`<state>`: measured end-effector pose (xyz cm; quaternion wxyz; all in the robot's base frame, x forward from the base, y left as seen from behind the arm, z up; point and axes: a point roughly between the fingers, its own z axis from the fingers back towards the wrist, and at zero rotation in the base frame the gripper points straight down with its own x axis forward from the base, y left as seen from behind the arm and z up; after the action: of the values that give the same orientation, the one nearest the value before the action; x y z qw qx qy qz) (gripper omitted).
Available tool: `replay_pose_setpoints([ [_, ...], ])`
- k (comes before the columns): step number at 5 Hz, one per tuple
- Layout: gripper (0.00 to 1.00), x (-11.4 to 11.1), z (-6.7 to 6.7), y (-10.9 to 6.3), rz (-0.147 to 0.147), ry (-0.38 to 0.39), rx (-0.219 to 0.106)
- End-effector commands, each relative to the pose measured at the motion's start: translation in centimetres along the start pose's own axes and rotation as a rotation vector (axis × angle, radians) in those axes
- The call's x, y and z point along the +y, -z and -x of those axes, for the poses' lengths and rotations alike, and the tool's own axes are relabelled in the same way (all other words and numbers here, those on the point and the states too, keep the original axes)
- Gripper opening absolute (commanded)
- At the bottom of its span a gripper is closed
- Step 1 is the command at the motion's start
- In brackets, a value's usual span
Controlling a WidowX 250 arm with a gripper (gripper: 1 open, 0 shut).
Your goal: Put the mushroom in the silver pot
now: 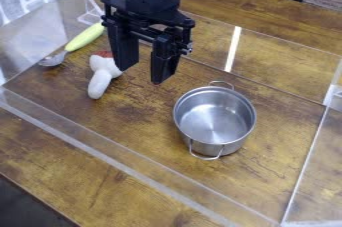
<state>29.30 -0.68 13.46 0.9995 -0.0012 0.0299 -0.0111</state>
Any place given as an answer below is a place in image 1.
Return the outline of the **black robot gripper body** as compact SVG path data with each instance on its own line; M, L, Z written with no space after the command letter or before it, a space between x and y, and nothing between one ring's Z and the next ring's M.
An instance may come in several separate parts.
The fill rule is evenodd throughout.
M154 42L169 33L175 38L181 53L191 48L191 29L195 21L179 12L181 0L102 0L106 7L103 25L126 26L138 40Z

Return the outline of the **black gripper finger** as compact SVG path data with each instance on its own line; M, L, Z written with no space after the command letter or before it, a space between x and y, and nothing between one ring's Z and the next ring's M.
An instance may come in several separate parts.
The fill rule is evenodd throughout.
M116 66L126 71L139 62L139 40L130 29L116 23L107 25L107 33Z
M151 82L163 83L177 72L181 59L181 47L169 34L157 37L151 53Z

